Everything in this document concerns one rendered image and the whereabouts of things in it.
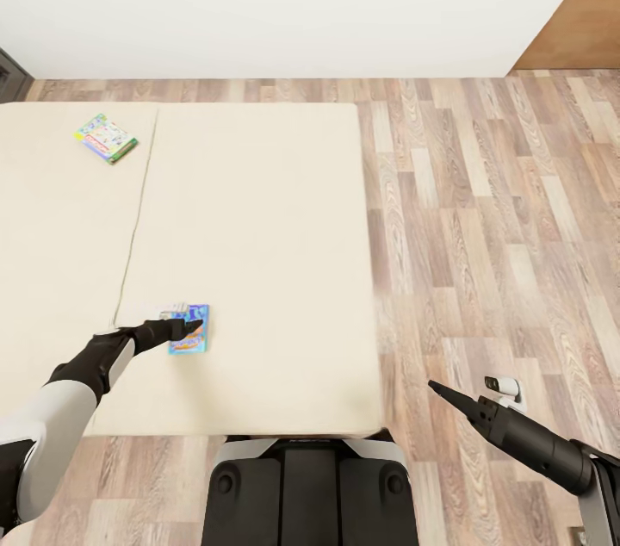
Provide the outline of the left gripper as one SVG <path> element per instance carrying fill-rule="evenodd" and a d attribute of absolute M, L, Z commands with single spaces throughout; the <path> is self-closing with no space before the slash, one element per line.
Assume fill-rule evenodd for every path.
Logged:
<path fill-rule="evenodd" d="M 167 320 L 145 320 L 144 326 L 151 329 L 151 347 L 156 347 L 156 345 L 164 344 L 167 341 L 183 340 L 189 333 L 193 333 L 199 328 L 202 323 L 203 319 L 185 323 L 185 319 L 172 319 L 172 317 L 169 317 Z"/>

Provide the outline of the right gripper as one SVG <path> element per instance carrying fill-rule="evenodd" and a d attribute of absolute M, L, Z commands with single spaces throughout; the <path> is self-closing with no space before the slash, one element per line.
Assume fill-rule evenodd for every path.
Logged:
<path fill-rule="evenodd" d="M 555 442 L 544 425 L 514 408 L 479 396 L 477 401 L 443 384 L 429 380 L 428 386 L 467 415 L 483 438 L 501 451 L 542 473 L 552 462 Z"/>

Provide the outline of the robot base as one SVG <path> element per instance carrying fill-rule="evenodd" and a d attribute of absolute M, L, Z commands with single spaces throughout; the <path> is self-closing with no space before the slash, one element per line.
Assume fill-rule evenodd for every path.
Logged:
<path fill-rule="evenodd" d="M 403 450 L 373 438 L 228 435 L 201 546 L 419 546 Z"/>

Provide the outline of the board game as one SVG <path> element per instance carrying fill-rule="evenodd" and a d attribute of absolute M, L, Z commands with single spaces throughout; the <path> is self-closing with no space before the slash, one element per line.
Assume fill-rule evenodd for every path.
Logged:
<path fill-rule="evenodd" d="M 185 319 L 185 323 L 203 319 L 203 323 L 183 340 L 169 342 L 169 355 L 204 353 L 208 350 L 209 308 L 210 304 L 191 305 L 187 313 L 172 314 L 170 316 L 172 319 Z"/>
<path fill-rule="evenodd" d="M 73 135 L 109 164 L 113 164 L 137 143 L 131 134 L 102 113 Z"/>

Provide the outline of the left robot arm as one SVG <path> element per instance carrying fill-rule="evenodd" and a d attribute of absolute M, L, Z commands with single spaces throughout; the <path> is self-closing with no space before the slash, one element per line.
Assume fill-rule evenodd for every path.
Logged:
<path fill-rule="evenodd" d="M 69 363 L 5 419 L 0 419 L 0 541 L 51 505 L 84 428 L 133 356 L 183 340 L 202 320 L 172 319 L 185 301 L 155 301 L 144 325 L 92 334 Z"/>

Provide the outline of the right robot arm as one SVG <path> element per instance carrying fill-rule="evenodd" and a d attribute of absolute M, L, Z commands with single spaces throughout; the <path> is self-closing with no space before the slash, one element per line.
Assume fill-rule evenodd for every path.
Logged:
<path fill-rule="evenodd" d="M 467 415 L 483 438 L 501 451 L 577 495 L 587 546 L 620 546 L 620 459 L 578 439 L 566 440 L 525 416 L 521 379 L 486 375 L 501 393 L 477 401 L 443 384 L 428 386 Z"/>

